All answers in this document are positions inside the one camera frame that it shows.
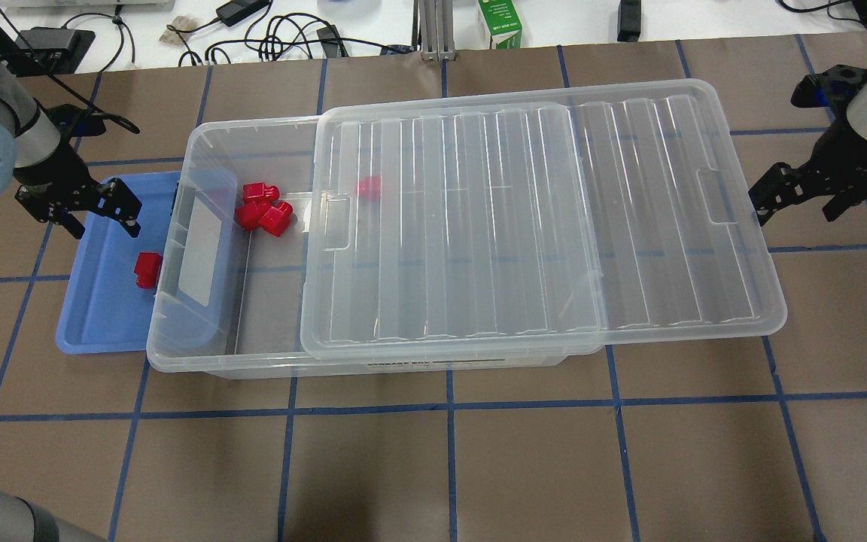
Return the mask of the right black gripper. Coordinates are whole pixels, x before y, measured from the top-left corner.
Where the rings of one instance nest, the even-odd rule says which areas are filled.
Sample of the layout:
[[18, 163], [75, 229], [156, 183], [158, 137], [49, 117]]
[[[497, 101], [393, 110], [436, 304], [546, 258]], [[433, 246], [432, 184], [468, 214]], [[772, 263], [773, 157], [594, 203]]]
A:
[[828, 222], [867, 200], [867, 69], [833, 66], [805, 75], [790, 102], [797, 108], [829, 108], [834, 119], [805, 164], [775, 163], [751, 186], [760, 227], [782, 209], [810, 199], [828, 199], [822, 207]]

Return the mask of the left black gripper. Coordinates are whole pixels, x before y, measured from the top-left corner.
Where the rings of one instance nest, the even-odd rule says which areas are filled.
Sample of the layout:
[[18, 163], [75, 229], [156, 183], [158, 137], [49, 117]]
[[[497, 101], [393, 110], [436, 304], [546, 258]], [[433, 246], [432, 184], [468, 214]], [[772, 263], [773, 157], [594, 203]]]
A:
[[20, 183], [15, 199], [39, 223], [59, 225], [76, 240], [82, 240], [86, 227], [75, 212], [109, 218], [128, 236], [140, 236], [141, 200], [119, 178], [104, 183], [93, 178], [70, 143], [75, 137], [103, 134], [106, 121], [140, 133], [120, 114], [61, 105], [38, 106], [15, 138], [14, 178]]

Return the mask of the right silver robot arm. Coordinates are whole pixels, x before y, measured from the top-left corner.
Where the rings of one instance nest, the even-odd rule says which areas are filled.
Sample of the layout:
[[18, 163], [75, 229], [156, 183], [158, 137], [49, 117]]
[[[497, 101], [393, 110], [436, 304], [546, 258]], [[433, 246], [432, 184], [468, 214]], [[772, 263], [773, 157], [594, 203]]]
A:
[[797, 108], [828, 107], [834, 119], [805, 164], [775, 163], [749, 189], [761, 227], [775, 213], [810, 199], [827, 199], [822, 213], [829, 222], [867, 202], [867, 69], [834, 65], [805, 75], [790, 102]]

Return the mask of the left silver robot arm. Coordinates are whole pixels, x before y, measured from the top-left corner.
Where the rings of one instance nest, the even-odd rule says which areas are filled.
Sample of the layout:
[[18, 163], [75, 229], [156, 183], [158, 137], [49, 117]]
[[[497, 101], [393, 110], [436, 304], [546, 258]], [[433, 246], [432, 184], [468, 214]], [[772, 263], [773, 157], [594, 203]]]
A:
[[98, 182], [72, 139], [103, 134], [106, 123], [138, 133], [132, 121], [93, 104], [45, 108], [18, 81], [0, 53], [0, 194], [16, 181], [15, 199], [32, 218], [59, 225], [82, 238], [77, 212], [89, 212], [120, 224], [138, 237], [141, 200], [119, 178]]

